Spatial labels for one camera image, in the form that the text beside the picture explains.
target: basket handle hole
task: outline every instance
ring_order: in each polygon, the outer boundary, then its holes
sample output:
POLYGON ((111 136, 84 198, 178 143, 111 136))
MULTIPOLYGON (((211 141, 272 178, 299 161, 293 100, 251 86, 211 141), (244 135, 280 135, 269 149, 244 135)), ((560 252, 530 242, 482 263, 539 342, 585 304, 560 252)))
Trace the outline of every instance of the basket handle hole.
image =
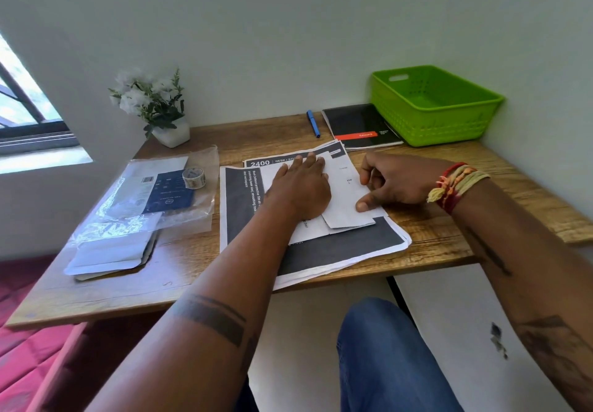
POLYGON ((403 73, 400 75, 393 75, 389 77, 389 81, 404 81, 404 79, 408 79, 410 76, 407 73, 403 73))

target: blue pen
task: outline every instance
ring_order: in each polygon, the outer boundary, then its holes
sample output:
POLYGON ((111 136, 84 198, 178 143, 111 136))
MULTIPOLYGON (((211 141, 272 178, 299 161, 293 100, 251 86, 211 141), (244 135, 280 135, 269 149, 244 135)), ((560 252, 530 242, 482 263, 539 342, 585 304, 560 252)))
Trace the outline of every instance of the blue pen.
POLYGON ((322 134, 319 132, 319 128, 317 127, 317 123, 315 122, 315 117, 313 116, 313 113, 311 112, 310 109, 307 111, 307 118, 311 122, 311 126, 313 127, 313 132, 315 132, 315 137, 321 137, 322 134))

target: window sill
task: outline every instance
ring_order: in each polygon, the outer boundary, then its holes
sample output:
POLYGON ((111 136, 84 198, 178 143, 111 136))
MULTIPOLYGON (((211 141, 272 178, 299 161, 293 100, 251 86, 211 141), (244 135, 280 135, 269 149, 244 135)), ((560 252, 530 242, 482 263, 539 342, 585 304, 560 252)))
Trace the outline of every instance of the window sill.
POLYGON ((0 175, 25 172, 40 168, 61 167, 92 162, 84 148, 71 147, 34 153, 13 154, 0 157, 0 175))

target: forearm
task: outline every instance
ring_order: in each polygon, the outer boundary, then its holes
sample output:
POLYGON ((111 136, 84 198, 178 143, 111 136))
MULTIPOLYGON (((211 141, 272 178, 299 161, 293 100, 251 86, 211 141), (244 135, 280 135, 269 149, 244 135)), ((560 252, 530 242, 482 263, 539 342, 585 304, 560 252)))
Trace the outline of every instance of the forearm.
POLYGON ((264 202, 159 320, 89 410, 230 410, 297 220, 264 202))
POLYGON ((526 349, 575 410, 590 410, 593 267, 490 180, 453 218, 526 349))

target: blue card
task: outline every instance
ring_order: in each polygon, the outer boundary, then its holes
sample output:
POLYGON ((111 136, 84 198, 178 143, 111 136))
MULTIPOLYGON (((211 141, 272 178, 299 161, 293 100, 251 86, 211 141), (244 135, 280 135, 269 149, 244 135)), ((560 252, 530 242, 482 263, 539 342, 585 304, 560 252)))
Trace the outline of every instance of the blue card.
POLYGON ((143 214, 191 206, 194 191, 185 187, 182 173, 176 170, 157 175, 143 214))

